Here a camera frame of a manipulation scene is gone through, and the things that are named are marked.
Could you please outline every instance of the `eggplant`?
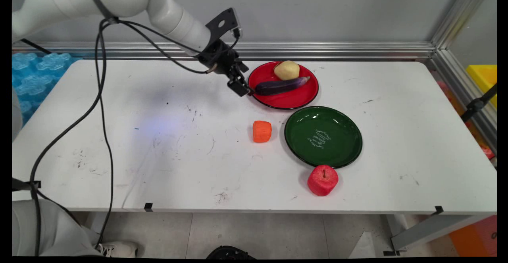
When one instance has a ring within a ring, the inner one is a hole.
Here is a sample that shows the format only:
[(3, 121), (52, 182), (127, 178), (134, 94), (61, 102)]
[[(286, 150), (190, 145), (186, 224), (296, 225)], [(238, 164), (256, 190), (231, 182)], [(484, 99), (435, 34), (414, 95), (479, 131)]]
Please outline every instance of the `eggplant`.
[(309, 79), (310, 77), (298, 77), (287, 81), (259, 83), (254, 91), (258, 95), (275, 95), (285, 93), (303, 86)]

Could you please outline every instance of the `red plate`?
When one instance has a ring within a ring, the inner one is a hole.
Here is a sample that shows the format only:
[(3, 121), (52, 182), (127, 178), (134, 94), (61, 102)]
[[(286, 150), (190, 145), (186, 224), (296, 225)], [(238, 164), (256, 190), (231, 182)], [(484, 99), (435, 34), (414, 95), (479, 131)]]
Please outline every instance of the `red plate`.
[[(273, 69), (280, 62), (270, 62), (257, 67), (249, 76), (249, 86), (255, 88), (262, 82), (280, 81)], [(255, 99), (266, 106), (274, 109), (297, 109), (306, 106), (318, 95), (319, 84), (314, 74), (302, 65), (299, 77), (310, 77), (306, 84), (296, 90), (276, 95), (252, 95)]]

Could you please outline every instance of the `gray wall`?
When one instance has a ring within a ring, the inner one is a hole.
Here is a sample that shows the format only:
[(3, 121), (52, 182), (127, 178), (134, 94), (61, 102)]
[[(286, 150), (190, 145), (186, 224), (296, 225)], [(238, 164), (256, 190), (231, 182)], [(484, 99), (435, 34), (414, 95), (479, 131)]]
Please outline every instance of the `gray wall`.
[(497, 65), (497, 0), (484, 0), (450, 46), (464, 68)]
[[(13, 10), (18, 10), (23, 0), (12, 1)], [(243, 27), (243, 41), (427, 41), (454, 0), (176, 1), (203, 23), (234, 7)], [(63, 22), (29, 39), (94, 41), (100, 19)], [(145, 12), (130, 19), (149, 23)], [(121, 25), (104, 34), (106, 41), (143, 40)]]

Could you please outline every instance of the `potato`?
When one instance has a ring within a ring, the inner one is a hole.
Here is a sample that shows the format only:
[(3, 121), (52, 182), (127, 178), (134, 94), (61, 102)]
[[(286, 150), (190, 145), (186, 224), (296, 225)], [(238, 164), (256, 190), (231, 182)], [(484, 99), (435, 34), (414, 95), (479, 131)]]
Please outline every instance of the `potato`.
[(300, 75), (300, 66), (293, 61), (284, 61), (273, 69), (275, 75), (283, 81), (296, 79)]

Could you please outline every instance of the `white table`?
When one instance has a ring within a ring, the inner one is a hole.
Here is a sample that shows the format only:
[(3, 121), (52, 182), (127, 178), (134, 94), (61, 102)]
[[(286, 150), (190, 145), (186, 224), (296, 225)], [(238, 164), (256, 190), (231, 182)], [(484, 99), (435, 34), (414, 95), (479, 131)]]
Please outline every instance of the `white table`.
[[(247, 77), (265, 62), (245, 63)], [(223, 75), (196, 75), (169, 61), (116, 60), (108, 61), (103, 91), (113, 211), (144, 211), (152, 203), (156, 212), (432, 214), (440, 205), (441, 217), (466, 215), (461, 223), (497, 213), (497, 172), (423, 64), (299, 63), (319, 82), (309, 106), (345, 113), (363, 137), (361, 155), (337, 170), (330, 195), (309, 191), (312, 167), (285, 143), (295, 110), (238, 97)], [(43, 148), (96, 92), (94, 61), (73, 64), (13, 142), (14, 178), (29, 179)], [(272, 124), (269, 142), (252, 142), (255, 120)], [(70, 210), (106, 211), (110, 176), (97, 108), (46, 154), (36, 180)]]

